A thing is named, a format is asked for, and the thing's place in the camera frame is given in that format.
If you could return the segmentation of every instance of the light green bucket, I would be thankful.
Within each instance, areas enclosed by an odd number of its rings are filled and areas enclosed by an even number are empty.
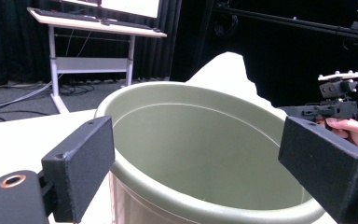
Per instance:
[[[311,223],[324,210],[278,162],[284,121],[184,83],[109,95],[116,223]]]

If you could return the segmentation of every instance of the white table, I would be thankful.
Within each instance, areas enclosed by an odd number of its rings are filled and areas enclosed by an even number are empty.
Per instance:
[[[135,49],[135,37],[146,36],[161,38],[166,37],[166,34],[154,32],[152,30],[133,28],[120,25],[102,25],[99,22],[93,21],[76,21],[62,18],[54,18],[41,16],[34,12],[35,8],[28,7],[28,11],[39,22],[48,25],[48,42],[50,48],[50,67],[51,67],[51,81],[53,93],[51,98],[54,101],[60,113],[68,113],[68,109],[63,103],[58,86],[58,74],[73,74],[73,73],[107,73],[107,72],[126,72],[126,85],[130,86],[132,80],[133,54]],[[56,57],[54,28],[66,28],[76,30],[87,30],[94,32],[129,35],[130,43],[128,58],[71,58],[71,57]]]
[[[81,124],[93,119],[94,113],[95,110],[87,110],[0,123],[0,177],[19,170],[39,173],[42,158]],[[55,223],[53,215],[49,221]],[[108,177],[101,184],[81,223],[112,223]]]

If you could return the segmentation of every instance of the black curtain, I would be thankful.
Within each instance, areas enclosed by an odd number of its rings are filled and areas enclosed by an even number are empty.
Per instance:
[[[104,17],[157,27],[168,36],[166,38],[136,37],[133,78],[164,78],[170,75],[180,5],[181,0],[160,0],[156,19],[111,10],[102,12]],[[0,0],[0,85],[7,84],[8,81],[50,81],[48,27],[46,24],[37,22],[29,14],[27,7],[78,12],[87,15],[99,13],[96,8],[57,1]],[[128,45],[117,41],[87,39],[88,36],[126,40],[129,38],[127,35],[90,33],[68,29],[56,29],[56,32],[63,36],[56,37],[57,56],[79,56],[81,53],[82,57],[126,57],[128,54]],[[86,38],[69,39],[69,35],[80,35]]]
[[[49,79],[47,27],[27,12],[39,4],[0,0],[0,85]]]
[[[269,0],[232,2],[237,2],[233,8],[239,10],[289,19],[296,16],[302,21],[344,28],[358,21],[358,1],[285,0],[273,4]],[[185,12],[186,4],[183,3],[182,13]],[[189,68],[201,68],[216,55],[226,51],[239,53],[243,56],[247,77],[257,86],[257,93],[274,106],[320,103],[323,100],[319,90],[322,83],[317,80],[320,74],[327,76],[336,71],[345,73],[349,70],[358,72],[358,39],[243,16],[238,16],[238,26],[233,35],[222,37],[216,31],[216,24],[225,25],[226,30],[229,30],[232,17],[215,9],[207,16],[206,24],[200,26],[200,29],[209,30],[200,31],[204,37],[199,38],[202,43],[197,43],[203,46],[198,49],[199,60],[184,57],[181,63],[187,63]],[[222,18],[228,18],[229,23],[222,23]],[[183,41],[180,34],[179,25],[178,39]],[[174,77],[177,80],[189,79],[194,74],[189,70],[178,74],[174,70],[177,70],[175,66],[172,68],[171,80]],[[358,94],[355,93],[353,99],[358,101]]]

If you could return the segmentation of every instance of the standing desk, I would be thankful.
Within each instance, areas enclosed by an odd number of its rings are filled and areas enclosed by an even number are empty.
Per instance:
[[[146,36],[161,38],[166,34],[140,28],[133,28],[120,25],[102,25],[93,21],[76,21],[55,17],[41,16],[34,12],[35,8],[28,7],[27,10],[39,22],[48,25],[48,42],[50,49],[50,68],[53,93],[51,98],[60,113],[69,113],[63,103],[58,86],[58,74],[73,73],[107,73],[126,72],[126,85],[130,86],[132,80],[133,53],[135,50],[135,37]],[[77,58],[77,57],[56,57],[54,28],[66,28],[86,30],[102,33],[129,35],[130,43],[128,58]]]

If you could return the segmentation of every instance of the black wall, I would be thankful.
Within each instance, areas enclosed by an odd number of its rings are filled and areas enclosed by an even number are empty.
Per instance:
[[[351,27],[353,21],[358,21],[357,1],[252,0],[237,1],[235,4],[235,8],[241,10],[342,27]],[[205,11],[205,8],[208,4],[198,10]],[[247,76],[256,84],[259,95],[275,106],[284,106],[322,101],[319,92],[321,83],[317,80],[320,74],[326,76],[349,70],[358,72],[358,39],[244,17],[238,17],[238,28],[232,37],[220,38],[214,33],[213,26],[221,18],[221,13],[211,13],[208,27],[198,19],[200,12],[196,12],[195,8],[183,5],[181,13],[186,11],[194,13],[194,17],[186,15],[186,18],[197,18],[196,21],[200,22],[199,31],[192,36],[177,36],[186,41],[182,40],[183,45],[177,45],[176,49],[186,49],[188,54],[193,55],[197,52],[191,50],[201,50],[202,53],[199,60],[181,55],[181,63],[188,63],[189,66],[181,68],[181,76],[178,76],[174,72],[178,71],[175,67],[178,57],[175,56],[179,56],[175,49],[171,80],[186,81],[214,56],[233,51],[243,56]],[[185,23],[180,21],[179,29],[185,30],[181,22]],[[205,39],[200,38],[202,29],[211,30],[209,34],[204,32],[208,34]],[[198,41],[200,45],[201,40],[204,44],[202,49],[186,47],[186,43],[194,45],[193,41]]]
[[[207,31],[202,21],[210,20],[208,8],[212,8],[212,0],[182,0],[170,80],[185,82],[197,72],[196,53],[202,44],[200,36]]]

